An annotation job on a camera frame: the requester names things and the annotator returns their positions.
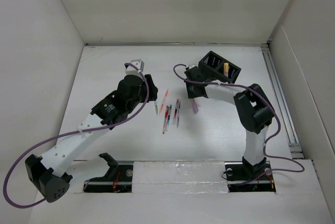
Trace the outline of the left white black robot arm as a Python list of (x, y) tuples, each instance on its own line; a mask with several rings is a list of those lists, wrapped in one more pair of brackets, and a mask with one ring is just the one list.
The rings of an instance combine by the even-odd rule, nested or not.
[(26, 158), (29, 180), (48, 203), (61, 198), (74, 179), (74, 173), (68, 170), (71, 163), (95, 140), (126, 121), (137, 105), (155, 101), (157, 94), (150, 74), (126, 75), (115, 91), (92, 108), (77, 134), (65, 137), (40, 156)]

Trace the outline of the green clear pen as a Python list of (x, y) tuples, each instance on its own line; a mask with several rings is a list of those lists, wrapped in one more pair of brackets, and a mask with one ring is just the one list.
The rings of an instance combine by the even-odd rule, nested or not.
[(154, 101), (154, 106), (155, 106), (155, 113), (156, 113), (156, 115), (158, 115), (159, 114), (159, 110), (158, 110), (158, 104), (157, 104), (156, 100)]

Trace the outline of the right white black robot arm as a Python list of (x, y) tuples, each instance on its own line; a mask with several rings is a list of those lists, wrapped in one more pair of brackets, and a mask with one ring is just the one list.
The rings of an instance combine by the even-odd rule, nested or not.
[(246, 130), (245, 152), (242, 157), (243, 180), (257, 177), (265, 169), (266, 157), (263, 147), (269, 125), (274, 117), (272, 106), (260, 85), (246, 88), (222, 85), (219, 80), (209, 79), (196, 65), (185, 68), (186, 89), (189, 98), (204, 97), (234, 105), (242, 126)]

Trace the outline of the pink clear pen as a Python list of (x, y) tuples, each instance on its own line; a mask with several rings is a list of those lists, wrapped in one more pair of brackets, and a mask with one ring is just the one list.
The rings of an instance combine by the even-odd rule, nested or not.
[(159, 114), (161, 114), (162, 111), (163, 111), (163, 107), (164, 107), (164, 105), (165, 105), (165, 101), (166, 101), (166, 99), (167, 99), (168, 93), (169, 93), (169, 89), (166, 90), (166, 92), (165, 92), (165, 94), (164, 94), (164, 97), (163, 97), (163, 99), (162, 99), (162, 103), (161, 103), (161, 106), (160, 106)]

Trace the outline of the dark clear pen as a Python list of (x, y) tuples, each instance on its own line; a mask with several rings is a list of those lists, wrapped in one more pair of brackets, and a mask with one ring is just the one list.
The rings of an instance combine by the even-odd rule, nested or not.
[(176, 127), (179, 128), (180, 124), (180, 110), (181, 110), (181, 100), (178, 102), (178, 108), (177, 108), (177, 119), (176, 119)]

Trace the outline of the orange highlighter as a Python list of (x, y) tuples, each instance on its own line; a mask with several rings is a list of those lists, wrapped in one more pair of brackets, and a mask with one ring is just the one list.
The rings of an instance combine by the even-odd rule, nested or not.
[(228, 75), (228, 73), (229, 73), (229, 63), (226, 62), (224, 63), (224, 74)]

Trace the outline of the red blue clear pen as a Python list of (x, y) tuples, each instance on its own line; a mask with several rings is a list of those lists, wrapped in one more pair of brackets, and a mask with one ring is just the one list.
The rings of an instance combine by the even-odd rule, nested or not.
[(177, 100), (176, 100), (176, 104), (175, 104), (174, 114), (173, 114), (173, 121), (172, 121), (172, 124), (173, 124), (173, 125), (176, 124), (176, 119), (177, 119), (177, 113), (178, 113), (179, 103), (180, 103), (180, 100), (177, 99)]

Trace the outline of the purple highlighter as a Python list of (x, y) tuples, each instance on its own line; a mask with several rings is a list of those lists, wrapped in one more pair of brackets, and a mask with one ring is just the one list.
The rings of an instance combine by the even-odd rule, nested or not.
[(195, 99), (191, 98), (190, 101), (191, 101), (191, 105), (192, 105), (192, 109), (193, 109), (194, 114), (197, 114), (199, 112), (199, 109), (198, 109), (198, 106), (197, 106), (197, 103), (196, 103)]

